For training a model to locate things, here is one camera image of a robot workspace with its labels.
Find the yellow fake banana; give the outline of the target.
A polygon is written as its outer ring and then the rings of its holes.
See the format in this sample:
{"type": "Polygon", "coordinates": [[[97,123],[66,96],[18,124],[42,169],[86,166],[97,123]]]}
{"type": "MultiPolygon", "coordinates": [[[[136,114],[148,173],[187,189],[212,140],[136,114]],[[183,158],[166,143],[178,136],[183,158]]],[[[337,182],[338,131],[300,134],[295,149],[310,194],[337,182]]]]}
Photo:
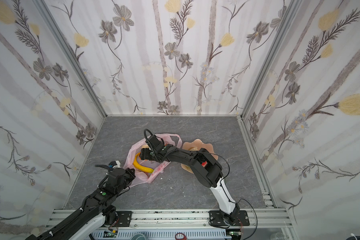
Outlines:
{"type": "Polygon", "coordinates": [[[141,172],[152,174],[154,172],[154,169],[140,165],[138,162],[139,157],[140,157],[140,153],[137,153],[134,158],[133,166],[141,172]]]}

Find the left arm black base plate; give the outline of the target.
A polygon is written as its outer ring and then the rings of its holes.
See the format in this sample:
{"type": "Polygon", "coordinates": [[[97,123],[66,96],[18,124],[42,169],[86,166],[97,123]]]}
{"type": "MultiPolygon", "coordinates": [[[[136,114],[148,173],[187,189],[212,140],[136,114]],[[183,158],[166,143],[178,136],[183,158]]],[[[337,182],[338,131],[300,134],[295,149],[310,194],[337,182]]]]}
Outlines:
{"type": "Polygon", "coordinates": [[[109,227],[129,227],[132,220],[132,211],[112,211],[108,217],[106,217],[106,223],[109,227]]]}

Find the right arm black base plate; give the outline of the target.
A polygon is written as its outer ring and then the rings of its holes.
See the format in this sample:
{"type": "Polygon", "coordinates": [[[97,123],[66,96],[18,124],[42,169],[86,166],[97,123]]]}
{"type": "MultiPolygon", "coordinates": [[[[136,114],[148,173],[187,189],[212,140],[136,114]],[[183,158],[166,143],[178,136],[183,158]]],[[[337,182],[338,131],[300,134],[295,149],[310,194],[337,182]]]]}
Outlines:
{"type": "Polygon", "coordinates": [[[250,221],[246,211],[240,210],[231,218],[230,215],[220,210],[211,210],[209,211],[209,224],[218,228],[247,227],[250,225],[250,221]]]}

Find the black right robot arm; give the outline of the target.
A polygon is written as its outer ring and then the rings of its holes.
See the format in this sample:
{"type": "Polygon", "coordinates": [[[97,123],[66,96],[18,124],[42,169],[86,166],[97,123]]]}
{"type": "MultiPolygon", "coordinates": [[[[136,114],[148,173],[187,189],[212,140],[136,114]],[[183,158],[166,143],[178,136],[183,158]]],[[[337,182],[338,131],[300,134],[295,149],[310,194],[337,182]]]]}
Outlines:
{"type": "Polygon", "coordinates": [[[197,180],[211,190],[218,201],[219,210],[210,212],[210,226],[228,229],[250,225],[246,212],[240,209],[239,202],[232,198],[226,187],[225,178],[228,175],[223,174],[221,164],[215,159],[217,154],[210,153],[204,148],[190,151],[166,144],[163,138],[154,135],[148,129],[144,129],[144,137],[149,148],[141,150],[142,160],[160,164],[175,162],[188,166],[197,180]]]}

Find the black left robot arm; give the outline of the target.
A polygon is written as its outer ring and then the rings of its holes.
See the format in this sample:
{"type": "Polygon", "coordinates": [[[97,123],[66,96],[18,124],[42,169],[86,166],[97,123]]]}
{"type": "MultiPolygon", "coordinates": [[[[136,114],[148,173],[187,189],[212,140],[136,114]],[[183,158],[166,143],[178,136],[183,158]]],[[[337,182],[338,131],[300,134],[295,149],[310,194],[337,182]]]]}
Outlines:
{"type": "Polygon", "coordinates": [[[108,165],[95,165],[96,168],[107,170],[96,190],[86,196],[81,206],[48,231],[28,240],[83,240],[104,224],[117,221],[116,210],[112,203],[128,191],[136,178],[135,170],[120,168],[115,161],[108,165]]]}

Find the peach scalloped plate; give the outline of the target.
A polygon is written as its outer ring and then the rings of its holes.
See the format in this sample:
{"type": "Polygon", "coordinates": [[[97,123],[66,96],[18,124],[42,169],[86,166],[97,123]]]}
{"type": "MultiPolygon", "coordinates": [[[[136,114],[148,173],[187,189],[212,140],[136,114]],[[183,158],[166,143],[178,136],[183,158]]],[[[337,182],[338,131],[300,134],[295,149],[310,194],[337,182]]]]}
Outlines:
{"type": "MultiPolygon", "coordinates": [[[[189,149],[194,148],[194,147],[199,148],[199,150],[200,150],[201,148],[203,148],[203,149],[208,150],[208,152],[210,152],[210,153],[213,153],[213,154],[215,153],[214,147],[213,147],[212,144],[203,143],[200,139],[196,139],[196,140],[194,140],[193,142],[184,142],[184,144],[183,144],[183,146],[182,146],[182,149],[189,151],[189,149]]],[[[218,160],[218,158],[219,158],[218,156],[215,156],[215,155],[213,155],[213,157],[214,157],[216,160],[218,160]]],[[[186,170],[187,172],[193,174],[193,171],[191,170],[191,168],[190,168],[189,166],[186,166],[186,165],[184,165],[184,164],[181,164],[181,167],[182,167],[184,170],[186,170]]]]}

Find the pink plastic bag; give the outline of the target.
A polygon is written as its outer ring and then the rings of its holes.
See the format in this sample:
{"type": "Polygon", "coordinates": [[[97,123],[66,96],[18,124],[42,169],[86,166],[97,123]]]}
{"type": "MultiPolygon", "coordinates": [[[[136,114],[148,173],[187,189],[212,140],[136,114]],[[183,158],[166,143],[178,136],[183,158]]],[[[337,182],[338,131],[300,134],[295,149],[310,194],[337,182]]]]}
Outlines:
{"type": "Polygon", "coordinates": [[[139,184],[150,184],[170,164],[169,162],[158,163],[150,160],[141,160],[139,157],[141,149],[147,147],[146,140],[142,139],[132,145],[129,150],[123,168],[135,169],[136,178],[131,183],[132,187],[139,184]]]}

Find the aluminium frame rail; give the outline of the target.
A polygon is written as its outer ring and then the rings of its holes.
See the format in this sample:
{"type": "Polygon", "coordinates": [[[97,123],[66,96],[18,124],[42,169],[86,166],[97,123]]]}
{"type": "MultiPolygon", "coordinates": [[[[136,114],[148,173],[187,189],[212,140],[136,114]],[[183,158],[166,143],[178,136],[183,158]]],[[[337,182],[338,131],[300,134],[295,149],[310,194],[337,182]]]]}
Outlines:
{"type": "Polygon", "coordinates": [[[210,226],[209,211],[211,210],[132,210],[129,227],[111,228],[104,224],[84,240],[129,240],[136,234],[142,234],[149,240],[269,240],[276,238],[278,234],[283,240],[298,239],[284,209],[244,210],[248,214],[250,225],[228,229],[210,226]]]}

